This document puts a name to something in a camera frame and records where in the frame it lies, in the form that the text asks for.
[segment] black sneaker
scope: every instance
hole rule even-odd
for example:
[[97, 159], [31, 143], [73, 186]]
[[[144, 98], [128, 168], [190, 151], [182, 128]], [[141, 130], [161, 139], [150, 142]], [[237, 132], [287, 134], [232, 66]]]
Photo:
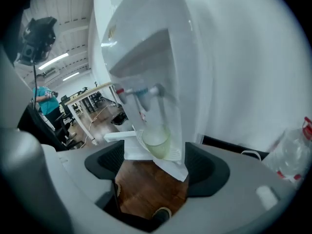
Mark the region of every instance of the black sneaker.
[[170, 209], [167, 207], [160, 207], [152, 217], [152, 221], [158, 222], [159, 225], [163, 224], [167, 220], [169, 220], [172, 216]]

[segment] table leg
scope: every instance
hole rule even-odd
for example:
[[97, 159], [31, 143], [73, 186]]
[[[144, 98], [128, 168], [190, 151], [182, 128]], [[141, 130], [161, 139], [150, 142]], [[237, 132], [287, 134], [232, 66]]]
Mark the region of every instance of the table leg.
[[81, 100], [80, 100], [78, 103], [80, 104], [80, 107], [81, 107], [82, 110], [83, 110], [83, 114], [86, 115], [87, 118], [89, 119], [89, 121], [91, 122], [92, 119], [91, 119], [90, 115], [88, 114], [88, 111], [86, 110], [85, 105], [82, 103]]
[[75, 120], [78, 122], [79, 126], [83, 129], [83, 131], [86, 133], [86, 135], [93, 140], [94, 137], [92, 136], [92, 134], [89, 132], [89, 130], [83, 125], [82, 121], [80, 120], [80, 118], [78, 117], [78, 115], [76, 114], [75, 110], [73, 109], [72, 105], [68, 105], [68, 108], [70, 110], [70, 112], [73, 114]]
[[117, 102], [117, 99], [116, 99], [116, 96], [115, 96], [115, 93], [114, 93], [114, 91], [113, 91], [112, 86], [109, 86], [109, 90], [110, 90], [111, 93], [112, 93], [112, 96], [113, 96], [113, 98], [114, 98], [114, 101], [115, 101], [115, 103], [116, 103], [116, 106], [118, 106], [118, 102]]
[[90, 97], [89, 97], [89, 96], [88, 96], [88, 99], [89, 99], [89, 101], [90, 101], [90, 106], [91, 106], [91, 108], [92, 108], [93, 112], [95, 112], [95, 110], [94, 110], [94, 106], [93, 106], [92, 101], [91, 101], [91, 99], [90, 99]]

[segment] plastic bottle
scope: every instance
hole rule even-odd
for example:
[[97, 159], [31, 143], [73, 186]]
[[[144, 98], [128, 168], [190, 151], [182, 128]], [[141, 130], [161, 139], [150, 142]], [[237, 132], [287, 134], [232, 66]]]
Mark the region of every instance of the plastic bottle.
[[263, 163], [282, 178], [296, 183], [311, 164], [312, 122], [305, 117], [302, 129], [285, 130], [280, 143]]

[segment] ceiling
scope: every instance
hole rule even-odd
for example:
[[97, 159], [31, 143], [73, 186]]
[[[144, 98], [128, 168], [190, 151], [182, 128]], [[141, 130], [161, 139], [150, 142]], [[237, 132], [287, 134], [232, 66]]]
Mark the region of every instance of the ceiling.
[[[69, 54], [42, 70], [38, 68], [44, 63], [37, 66], [37, 74], [51, 73], [46, 78], [47, 86], [56, 87], [69, 75], [89, 69], [87, 44], [92, 9], [93, 0], [30, 0], [30, 8], [24, 10], [22, 28], [32, 18], [54, 17], [58, 20], [57, 38], [46, 62], [62, 54]], [[33, 67], [15, 63], [15, 68], [30, 87], [35, 86]]]

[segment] floor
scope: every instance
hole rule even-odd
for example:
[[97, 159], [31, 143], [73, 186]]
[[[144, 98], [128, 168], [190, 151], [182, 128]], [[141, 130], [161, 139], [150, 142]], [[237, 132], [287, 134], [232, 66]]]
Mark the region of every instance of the floor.
[[[102, 104], [90, 117], [94, 118], [103, 107]], [[90, 132], [99, 144], [104, 143], [106, 133], [118, 132], [117, 128], [110, 123], [113, 115], [122, 111], [122, 108], [108, 107], [98, 116], [92, 124]], [[81, 121], [90, 125], [89, 119], [82, 115]], [[69, 129], [76, 132], [76, 141], [85, 141], [86, 134], [76, 123]], [[86, 146], [93, 146], [87, 138]], [[119, 205], [121, 211], [151, 219], [153, 213], [160, 207], [167, 207], [175, 214], [186, 200], [188, 180], [180, 182], [161, 170], [152, 161], [125, 160], [116, 177], [116, 182], [121, 185]]]

